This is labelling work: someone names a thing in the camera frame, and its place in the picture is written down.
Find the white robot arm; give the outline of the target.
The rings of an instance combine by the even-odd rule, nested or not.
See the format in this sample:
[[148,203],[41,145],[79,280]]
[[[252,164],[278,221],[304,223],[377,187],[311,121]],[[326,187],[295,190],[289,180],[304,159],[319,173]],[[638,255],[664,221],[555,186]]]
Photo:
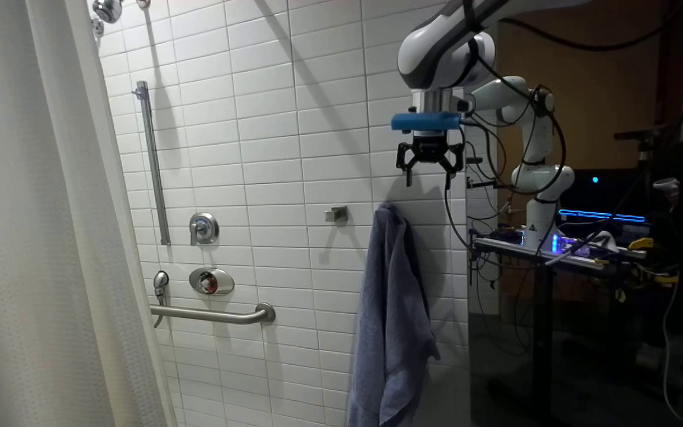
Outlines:
[[391,128],[410,134],[396,148],[396,168],[413,183],[418,164],[440,164],[447,180],[462,168],[462,145],[450,145],[449,134],[461,128],[461,109],[449,104],[455,88],[468,88],[487,77],[496,59],[491,27],[527,12],[585,5],[588,0],[447,0],[430,19],[413,27],[399,45],[396,72],[413,96],[404,114],[391,117]]

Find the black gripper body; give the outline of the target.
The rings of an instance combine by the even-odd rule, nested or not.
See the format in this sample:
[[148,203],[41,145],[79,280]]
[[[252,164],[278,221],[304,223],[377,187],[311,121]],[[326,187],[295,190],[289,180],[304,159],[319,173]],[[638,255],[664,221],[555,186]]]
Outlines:
[[413,138],[413,157],[422,164],[447,161],[450,145],[444,134],[419,134]]

